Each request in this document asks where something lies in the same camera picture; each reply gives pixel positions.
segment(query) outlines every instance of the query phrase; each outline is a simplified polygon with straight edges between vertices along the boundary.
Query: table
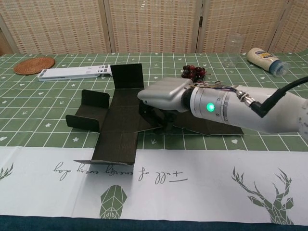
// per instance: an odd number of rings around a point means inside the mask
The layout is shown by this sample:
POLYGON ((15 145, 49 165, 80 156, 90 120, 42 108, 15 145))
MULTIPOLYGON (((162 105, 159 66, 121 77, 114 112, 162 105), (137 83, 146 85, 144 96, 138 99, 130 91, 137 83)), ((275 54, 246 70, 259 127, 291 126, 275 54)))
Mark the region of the table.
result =
MULTIPOLYGON (((111 78, 100 77, 56 82, 38 82, 36 75, 19 76, 13 67, 32 54, 14 54, 0 57, 0 146, 93 148, 98 133, 68 128, 65 115, 74 115, 81 103, 83 89, 107 92, 113 95, 111 78)), ((291 71, 283 78, 275 78, 246 61, 241 54, 236 69, 225 69, 219 54, 174 53, 110 53, 64 54, 54 57, 54 67, 75 67, 101 64, 142 63, 145 86, 163 77, 180 77, 182 66, 203 66, 217 80, 229 85, 279 88, 308 74, 308 50, 300 53, 277 54, 291 64, 291 71)), ((307 98, 306 84, 291 90, 307 98)), ((151 131, 139 133, 138 149, 182 150, 260 150, 308 151, 307 143, 298 133, 266 134, 243 129, 242 136, 203 136, 174 128, 167 135, 151 131)))

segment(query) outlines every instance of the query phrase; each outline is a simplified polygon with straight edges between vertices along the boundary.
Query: green led light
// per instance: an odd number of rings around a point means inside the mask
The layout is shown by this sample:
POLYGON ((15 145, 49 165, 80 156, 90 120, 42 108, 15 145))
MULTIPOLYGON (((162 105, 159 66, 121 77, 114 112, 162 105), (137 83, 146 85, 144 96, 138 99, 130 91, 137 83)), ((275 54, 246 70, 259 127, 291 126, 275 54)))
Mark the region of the green led light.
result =
POLYGON ((213 103, 208 103, 206 105, 206 109, 209 111, 209 112, 213 112, 215 110, 215 106, 213 105, 213 103))

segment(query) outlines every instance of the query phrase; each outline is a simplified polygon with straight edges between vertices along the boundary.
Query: bottle cap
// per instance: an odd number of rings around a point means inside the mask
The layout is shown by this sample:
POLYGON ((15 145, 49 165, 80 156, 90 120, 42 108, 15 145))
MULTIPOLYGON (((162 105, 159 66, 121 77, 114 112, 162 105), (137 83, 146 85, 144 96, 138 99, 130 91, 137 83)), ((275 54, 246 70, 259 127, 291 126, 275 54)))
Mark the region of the bottle cap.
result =
POLYGON ((283 77, 288 73, 291 65, 287 62, 276 62, 274 67, 271 69, 271 73, 276 77, 283 77))

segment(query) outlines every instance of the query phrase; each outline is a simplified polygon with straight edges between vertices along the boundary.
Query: clear plastic cup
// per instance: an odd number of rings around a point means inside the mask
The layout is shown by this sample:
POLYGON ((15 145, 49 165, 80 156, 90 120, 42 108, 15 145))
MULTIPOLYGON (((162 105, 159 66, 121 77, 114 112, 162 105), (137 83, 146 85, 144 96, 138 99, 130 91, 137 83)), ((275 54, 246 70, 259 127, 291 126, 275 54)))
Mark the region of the clear plastic cup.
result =
POLYGON ((222 54, 222 65, 226 68, 234 68, 240 59, 240 52, 243 45, 243 35, 231 34, 227 40, 225 52, 222 54))

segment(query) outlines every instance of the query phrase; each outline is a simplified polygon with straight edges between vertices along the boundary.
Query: robotic arm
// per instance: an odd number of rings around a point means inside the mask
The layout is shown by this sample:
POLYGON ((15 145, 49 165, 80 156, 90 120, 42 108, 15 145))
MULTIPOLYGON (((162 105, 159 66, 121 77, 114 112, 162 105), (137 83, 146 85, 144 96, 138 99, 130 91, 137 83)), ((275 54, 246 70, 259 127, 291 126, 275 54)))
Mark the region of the robotic arm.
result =
POLYGON ((244 86, 213 88, 190 79, 166 77, 140 91, 138 98, 161 110, 189 110, 198 118, 265 133, 300 132, 308 139, 306 99, 286 92, 266 115, 252 110, 253 104, 263 103, 275 92, 276 89, 244 86))

